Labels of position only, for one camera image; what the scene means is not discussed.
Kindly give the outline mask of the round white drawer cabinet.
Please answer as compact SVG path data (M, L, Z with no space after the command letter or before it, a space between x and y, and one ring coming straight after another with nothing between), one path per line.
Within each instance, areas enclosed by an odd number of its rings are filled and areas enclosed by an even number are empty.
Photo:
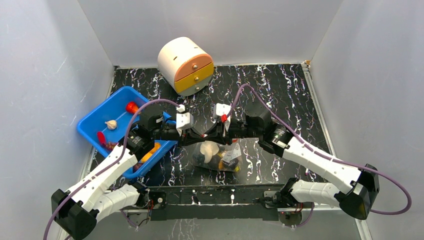
M214 74L212 57L185 36L166 43L158 54L157 64L163 78L183 97L208 86Z

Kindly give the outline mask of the dark purple plum toy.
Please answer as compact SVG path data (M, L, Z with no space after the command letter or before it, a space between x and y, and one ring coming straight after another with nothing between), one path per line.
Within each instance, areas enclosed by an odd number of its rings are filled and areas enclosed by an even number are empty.
M219 155L213 155L207 166L212 170L219 170L222 158Z

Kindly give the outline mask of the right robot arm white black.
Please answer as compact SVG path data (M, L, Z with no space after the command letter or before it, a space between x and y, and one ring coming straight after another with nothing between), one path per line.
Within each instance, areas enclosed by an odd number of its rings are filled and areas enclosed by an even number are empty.
M263 106L249 105L244 120L232 120L231 106L217 103L213 107L216 123L206 132L206 138L219 144L231 144L234 139L257 138L268 153L295 162L328 182L308 182L290 178L284 187L261 202L270 208L295 207L300 203L327 204L341 208L349 216L366 220L379 193L376 168L372 172L336 163L332 155L297 139L282 124L272 120Z

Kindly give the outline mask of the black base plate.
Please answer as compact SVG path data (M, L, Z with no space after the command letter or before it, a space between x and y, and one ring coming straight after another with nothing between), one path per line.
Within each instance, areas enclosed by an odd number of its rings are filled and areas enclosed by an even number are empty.
M288 225L301 222L305 206L285 203L280 184L157 186L144 193L153 221L180 219L261 219Z

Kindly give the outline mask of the red chili toy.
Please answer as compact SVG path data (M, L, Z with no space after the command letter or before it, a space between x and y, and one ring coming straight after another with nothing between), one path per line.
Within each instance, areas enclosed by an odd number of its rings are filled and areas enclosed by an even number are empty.
M100 144L101 146L105 146L105 145L106 145L106 143L107 143L107 141L106 141L106 137L105 137L105 135L103 134L103 132L102 132L102 131L98 131L98 132L96 133L96 136L97 136L97 139L98 139L99 144Z

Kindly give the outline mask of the white garlic toy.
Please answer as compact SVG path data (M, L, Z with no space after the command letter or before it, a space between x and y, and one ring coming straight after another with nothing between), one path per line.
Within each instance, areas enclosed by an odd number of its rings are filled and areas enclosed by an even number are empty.
M219 152L219 146L213 141L204 141L200 145L200 153L204 155L204 163L208 164L214 155Z

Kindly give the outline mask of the clear zip top bag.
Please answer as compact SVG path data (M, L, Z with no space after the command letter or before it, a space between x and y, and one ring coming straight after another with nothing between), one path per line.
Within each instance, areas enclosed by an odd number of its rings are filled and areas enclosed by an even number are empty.
M238 138L233 139L231 145L213 141L197 143L191 159L195 167L224 172L240 171L242 162L242 149Z

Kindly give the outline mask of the blue plastic bin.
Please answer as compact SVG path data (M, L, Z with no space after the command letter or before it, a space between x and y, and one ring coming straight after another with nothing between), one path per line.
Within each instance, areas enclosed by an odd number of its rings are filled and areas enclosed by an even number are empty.
M117 143L126 133L128 123L131 120L132 114L126 112L125 107L129 102L135 102L139 107L149 100L141 93L130 86L124 86L113 93L104 102L98 105L94 110L83 117L77 124L77 131L90 142L93 147L103 157L107 157L111 151L105 146L101 146L97 132L101 131L105 135L107 142ZM106 121L116 120L117 128L115 130L107 129ZM136 172L133 172L132 167L128 168L122 176L126 179L135 179L145 176L156 163L161 160L167 152L169 152L176 144L172 140L157 140L161 147L154 153L147 162L145 162Z

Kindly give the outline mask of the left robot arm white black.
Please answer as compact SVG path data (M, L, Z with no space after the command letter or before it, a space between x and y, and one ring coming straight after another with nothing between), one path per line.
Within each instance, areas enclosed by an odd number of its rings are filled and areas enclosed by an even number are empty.
M51 196L52 214L44 231L47 239L52 223L58 224L69 238L85 239L97 223L117 210L134 205L144 208L149 194L127 184L107 192L111 184L126 170L136 165L155 146L155 140L176 141L180 146L192 145L205 137L191 127L192 115L183 105L176 107L176 123L169 125L163 116L151 116L148 126L135 123L133 115L128 123L122 142L105 160L68 190L56 190Z

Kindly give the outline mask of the red grape bunch toy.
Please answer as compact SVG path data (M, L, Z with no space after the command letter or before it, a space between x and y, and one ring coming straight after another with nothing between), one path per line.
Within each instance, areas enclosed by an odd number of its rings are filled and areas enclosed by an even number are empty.
M108 150L108 151L112 151L115 146L117 145L116 142L107 142L104 147Z

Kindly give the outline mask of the small beige garlic bulb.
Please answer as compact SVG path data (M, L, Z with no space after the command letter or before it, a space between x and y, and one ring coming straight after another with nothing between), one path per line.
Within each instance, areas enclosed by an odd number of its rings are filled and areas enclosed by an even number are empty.
M116 120L108 120L104 122L107 129L109 130L115 130L118 127L118 123Z

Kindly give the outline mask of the red orange pepper toy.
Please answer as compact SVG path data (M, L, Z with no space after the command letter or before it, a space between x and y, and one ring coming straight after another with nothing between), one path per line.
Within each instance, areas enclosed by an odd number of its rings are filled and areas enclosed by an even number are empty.
M125 106L125 110L127 113L134 115L139 110L139 107L134 101L130 101Z

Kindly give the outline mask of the purple mangosteen toy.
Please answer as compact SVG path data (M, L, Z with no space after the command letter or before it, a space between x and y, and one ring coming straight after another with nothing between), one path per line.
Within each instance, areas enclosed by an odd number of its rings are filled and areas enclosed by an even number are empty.
M132 167L132 171L135 173L141 166L142 166L142 164L140 162L138 162L137 164L135 164Z

